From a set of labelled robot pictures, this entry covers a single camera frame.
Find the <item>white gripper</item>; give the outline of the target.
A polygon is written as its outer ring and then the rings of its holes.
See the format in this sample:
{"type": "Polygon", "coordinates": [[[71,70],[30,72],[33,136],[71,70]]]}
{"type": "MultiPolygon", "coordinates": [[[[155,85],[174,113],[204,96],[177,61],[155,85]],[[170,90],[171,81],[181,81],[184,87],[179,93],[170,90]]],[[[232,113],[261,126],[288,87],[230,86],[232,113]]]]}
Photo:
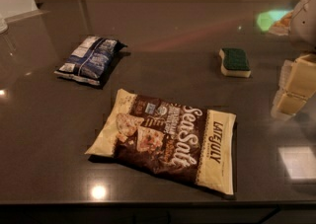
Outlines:
{"type": "MultiPolygon", "coordinates": [[[[316,50],[316,0],[300,0],[294,7],[289,26],[289,40],[298,50],[316,50]]],[[[279,86],[301,98],[316,93],[316,55],[302,53],[281,67],[279,86]]]]}

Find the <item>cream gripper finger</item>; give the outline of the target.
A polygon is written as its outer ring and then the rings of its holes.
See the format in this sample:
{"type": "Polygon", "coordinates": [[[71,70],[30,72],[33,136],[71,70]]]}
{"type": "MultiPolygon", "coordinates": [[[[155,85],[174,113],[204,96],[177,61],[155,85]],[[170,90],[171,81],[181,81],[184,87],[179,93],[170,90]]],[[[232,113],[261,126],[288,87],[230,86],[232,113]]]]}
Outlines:
{"type": "Polygon", "coordinates": [[[271,116],[280,120],[289,120],[294,117],[306,104],[300,97],[288,95],[281,90],[276,92],[271,109],[271,116]]]}

